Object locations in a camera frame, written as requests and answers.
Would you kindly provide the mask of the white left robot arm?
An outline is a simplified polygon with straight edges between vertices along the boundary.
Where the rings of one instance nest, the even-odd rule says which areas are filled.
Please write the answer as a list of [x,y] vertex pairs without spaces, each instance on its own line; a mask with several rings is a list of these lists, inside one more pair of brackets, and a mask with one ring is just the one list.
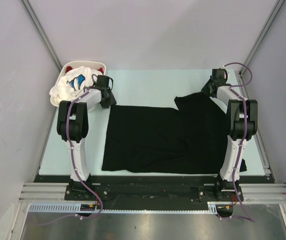
[[98,75],[94,84],[85,87],[74,100],[63,100],[59,104],[57,133],[66,142],[71,156],[71,180],[85,182],[90,177],[86,162],[85,138],[89,132],[88,110],[96,105],[108,109],[116,104],[112,93],[114,80]]

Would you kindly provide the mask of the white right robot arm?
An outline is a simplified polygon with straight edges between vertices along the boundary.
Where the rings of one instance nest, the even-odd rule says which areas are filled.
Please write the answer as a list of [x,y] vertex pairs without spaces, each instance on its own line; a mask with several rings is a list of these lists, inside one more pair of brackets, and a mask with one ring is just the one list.
[[212,70],[210,79],[201,91],[227,106],[227,148],[213,188],[214,196],[224,201],[231,196],[232,191],[237,191],[242,157],[258,128],[258,103],[238,94],[234,86],[227,84],[227,70],[222,68]]

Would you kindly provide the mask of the black t shirt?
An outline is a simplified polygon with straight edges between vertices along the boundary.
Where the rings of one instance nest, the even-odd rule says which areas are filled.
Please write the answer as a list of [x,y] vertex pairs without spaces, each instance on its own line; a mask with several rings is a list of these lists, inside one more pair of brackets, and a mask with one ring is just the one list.
[[176,108],[112,106],[102,170],[218,173],[227,148],[226,113],[201,92],[174,102]]

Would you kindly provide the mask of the white plastic laundry basket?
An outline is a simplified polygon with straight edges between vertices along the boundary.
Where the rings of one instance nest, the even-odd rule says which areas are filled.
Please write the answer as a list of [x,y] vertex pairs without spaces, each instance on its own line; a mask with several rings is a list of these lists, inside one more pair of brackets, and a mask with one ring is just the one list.
[[51,104],[58,107],[61,101],[78,99],[106,71],[106,65],[97,61],[71,61],[65,64],[49,92]]

